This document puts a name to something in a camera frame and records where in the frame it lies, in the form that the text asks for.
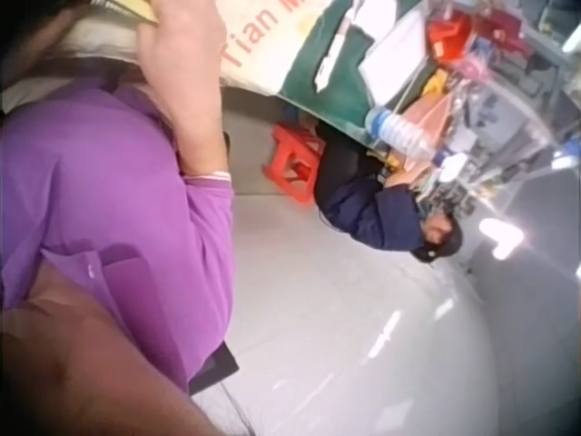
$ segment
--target orange object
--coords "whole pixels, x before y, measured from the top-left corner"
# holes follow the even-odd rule
[[[271,163],[262,167],[262,172],[297,202],[312,203],[325,143],[307,130],[286,124],[276,124],[272,137],[277,142],[277,150]]]
[[[477,15],[475,30],[505,52],[521,53],[525,59],[535,52],[522,38],[520,18],[507,11],[492,8],[484,15]]]
[[[449,20],[429,23],[428,40],[436,59],[441,63],[461,59],[472,36],[472,28],[472,16],[456,10]]]

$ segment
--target woman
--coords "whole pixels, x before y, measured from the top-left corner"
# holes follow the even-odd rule
[[[213,0],[152,3],[139,60],[171,134],[145,94],[100,80],[2,126],[3,387],[40,434],[221,434],[186,390],[231,316],[225,30]],[[7,75],[61,34],[56,9]]]
[[[409,185],[427,169],[416,165],[406,173],[378,181],[382,164],[347,135],[321,124],[327,143],[315,184],[315,202],[326,220],[371,248],[411,252],[431,263],[451,256],[462,245],[462,231],[451,213],[436,211],[422,219]]]

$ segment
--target ceiling light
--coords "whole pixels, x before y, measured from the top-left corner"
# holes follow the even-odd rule
[[[573,168],[579,163],[579,159],[575,156],[559,156],[551,163],[553,171],[566,170]]]
[[[569,39],[566,40],[565,44],[563,45],[563,52],[565,53],[574,53],[579,50],[581,46],[581,25],[577,26],[575,32],[569,36]]]
[[[495,218],[482,220],[479,229],[497,243],[492,255],[499,261],[505,261],[525,240],[525,234],[518,227]]]

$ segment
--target black pants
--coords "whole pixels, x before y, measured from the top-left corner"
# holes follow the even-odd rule
[[[366,155],[363,145],[328,124],[319,124],[317,136],[327,143],[315,183],[315,203],[319,208],[355,177],[379,174],[383,168],[379,160]]]

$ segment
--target green cloth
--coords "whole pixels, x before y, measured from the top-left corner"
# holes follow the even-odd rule
[[[398,19],[418,2],[419,0],[399,0]],[[352,26],[330,76],[329,86],[317,94],[314,84],[320,62],[329,50],[342,17],[351,6],[352,0],[335,0],[325,11],[295,59],[280,97],[371,147],[373,141],[364,126],[365,116],[371,109],[371,101],[358,68],[374,41],[358,27]],[[402,110],[419,98],[424,84],[435,71],[436,65],[428,61],[412,84]],[[388,107],[395,108],[405,88],[394,97]]]

